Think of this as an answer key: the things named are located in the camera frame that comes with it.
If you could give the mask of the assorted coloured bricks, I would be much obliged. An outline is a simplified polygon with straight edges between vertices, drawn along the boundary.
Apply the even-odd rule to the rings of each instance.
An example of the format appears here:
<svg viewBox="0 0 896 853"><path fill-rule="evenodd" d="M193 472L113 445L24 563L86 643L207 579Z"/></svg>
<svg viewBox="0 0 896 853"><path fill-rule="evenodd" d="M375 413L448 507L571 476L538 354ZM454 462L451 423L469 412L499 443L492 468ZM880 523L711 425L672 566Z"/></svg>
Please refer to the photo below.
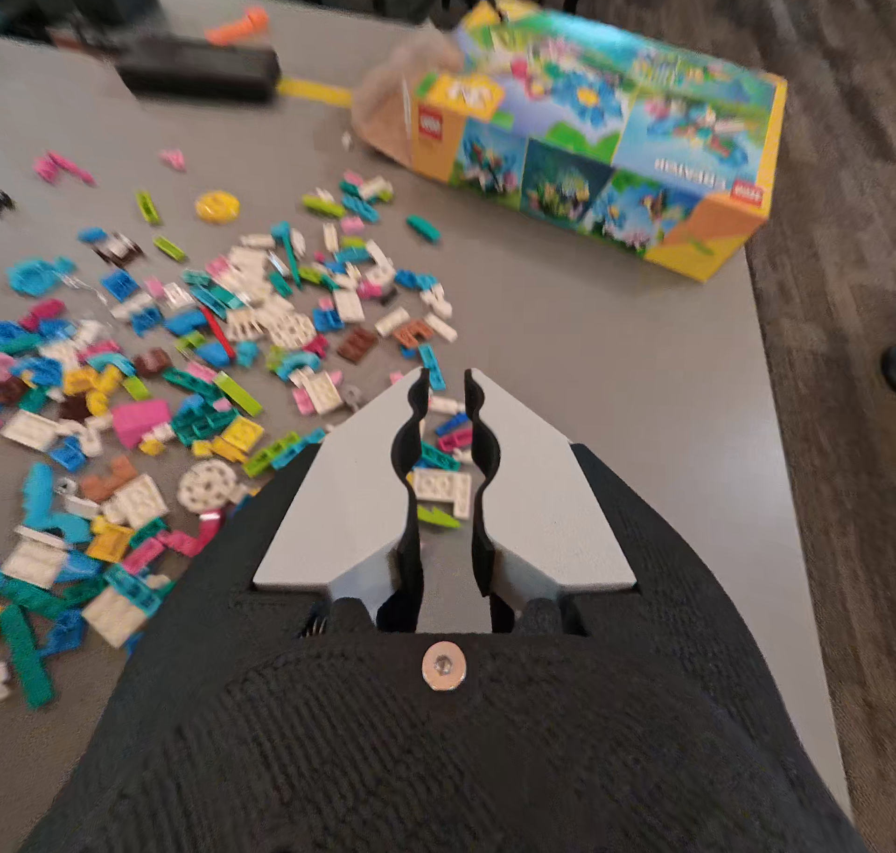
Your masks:
<svg viewBox="0 0 896 853"><path fill-rule="evenodd" d="M286 222L190 265L146 189L136 205L178 277L147 273L147 249L112 230L78 240L106 271L63 256L2 269L28 300L2 313L2 702L57 699L53 659L88 634L131 654L180 569L261 485L408 368L429 372L433 431L408 478L471 462L469 421L449 393L458 339L437 277L395 265L371 238L394 197L346 172L307 249Z"/></svg>

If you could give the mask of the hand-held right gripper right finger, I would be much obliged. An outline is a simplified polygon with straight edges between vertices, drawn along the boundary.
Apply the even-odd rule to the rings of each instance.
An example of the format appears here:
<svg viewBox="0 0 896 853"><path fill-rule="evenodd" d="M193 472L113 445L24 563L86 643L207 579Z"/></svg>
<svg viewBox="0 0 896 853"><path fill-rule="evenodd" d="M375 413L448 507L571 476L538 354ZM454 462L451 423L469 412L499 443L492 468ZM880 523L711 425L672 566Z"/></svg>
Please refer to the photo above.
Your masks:
<svg viewBox="0 0 896 853"><path fill-rule="evenodd" d="M471 368L464 376L474 498L472 568L491 628L509 633L532 601L632 590L636 578L573 444Z"/></svg>

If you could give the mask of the grey desk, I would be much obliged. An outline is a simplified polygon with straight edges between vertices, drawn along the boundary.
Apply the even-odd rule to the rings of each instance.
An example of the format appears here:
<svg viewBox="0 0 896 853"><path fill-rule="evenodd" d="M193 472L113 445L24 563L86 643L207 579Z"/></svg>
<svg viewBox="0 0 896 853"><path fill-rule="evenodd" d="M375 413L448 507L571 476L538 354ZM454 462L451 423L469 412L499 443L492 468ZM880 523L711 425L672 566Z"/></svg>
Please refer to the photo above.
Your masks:
<svg viewBox="0 0 896 853"><path fill-rule="evenodd" d="M106 267L76 240L100 226L147 253L133 273L176 278L162 233L204 265L242 233L320 223L299 197L346 168L384 175L395 201L373 239L436 275L458 341L440 344L450 392L481 369L586 444L694 547L756 637L802 743L853 815L805 573L753 284L737 254L706 285L410 175L355 144L346 111L284 97L268 107L136 99L111 66L2 40L2 264L68 256L92 285Z"/></svg>

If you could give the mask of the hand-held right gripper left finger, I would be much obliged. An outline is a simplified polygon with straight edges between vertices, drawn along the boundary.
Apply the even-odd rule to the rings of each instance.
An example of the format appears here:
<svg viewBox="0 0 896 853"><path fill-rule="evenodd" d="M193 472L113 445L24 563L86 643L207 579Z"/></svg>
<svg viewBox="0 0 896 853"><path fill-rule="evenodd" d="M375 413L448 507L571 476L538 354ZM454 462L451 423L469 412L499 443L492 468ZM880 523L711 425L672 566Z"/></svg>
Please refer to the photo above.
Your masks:
<svg viewBox="0 0 896 853"><path fill-rule="evenodd" d="M253 584L361 601L383 631L414 633L424 593L418 499L429 373L412 369L317 446Z"/></svg>

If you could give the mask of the orange clip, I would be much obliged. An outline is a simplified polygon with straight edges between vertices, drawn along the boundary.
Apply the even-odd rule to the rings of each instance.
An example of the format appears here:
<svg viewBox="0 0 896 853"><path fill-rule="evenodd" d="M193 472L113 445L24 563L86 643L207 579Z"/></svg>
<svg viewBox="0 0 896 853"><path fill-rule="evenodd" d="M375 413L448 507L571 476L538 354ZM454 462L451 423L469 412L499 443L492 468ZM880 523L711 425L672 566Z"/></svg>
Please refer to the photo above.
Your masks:
<svg viewBox="0 0 896 853"><path fill-rule="evenodd" d="M204 37L216 47L228 47L255 40L268 33L270 17L263 7L245 8L237 20L207 29Z"/></svg>

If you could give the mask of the black power bank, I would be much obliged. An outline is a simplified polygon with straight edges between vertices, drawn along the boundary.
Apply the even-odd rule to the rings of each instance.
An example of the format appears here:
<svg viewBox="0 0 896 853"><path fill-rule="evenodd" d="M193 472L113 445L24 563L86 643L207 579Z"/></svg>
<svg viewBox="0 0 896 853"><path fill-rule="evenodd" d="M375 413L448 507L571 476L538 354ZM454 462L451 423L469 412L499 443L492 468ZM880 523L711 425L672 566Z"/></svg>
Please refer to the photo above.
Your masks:
<svg viewBox="0 0 896 853"><path fill-rule="evenodd" d="M282 77L273 49L215 46L170 35L131 41L113 64L134 94L240 103L272 100Z"/></svg>

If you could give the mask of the yellow toy brick box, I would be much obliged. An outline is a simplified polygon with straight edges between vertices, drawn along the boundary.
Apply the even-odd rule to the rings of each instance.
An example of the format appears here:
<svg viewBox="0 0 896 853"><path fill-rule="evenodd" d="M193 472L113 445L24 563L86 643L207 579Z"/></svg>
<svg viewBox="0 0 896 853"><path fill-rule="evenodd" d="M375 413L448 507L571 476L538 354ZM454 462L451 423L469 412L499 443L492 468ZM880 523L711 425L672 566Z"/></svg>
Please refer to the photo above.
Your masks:
<svg viewBox="0 0 896 853"><path fill-rule="evenodd" d="M405 89L410 167L705 282L768 220L782 77L526 0Z"/></svg>

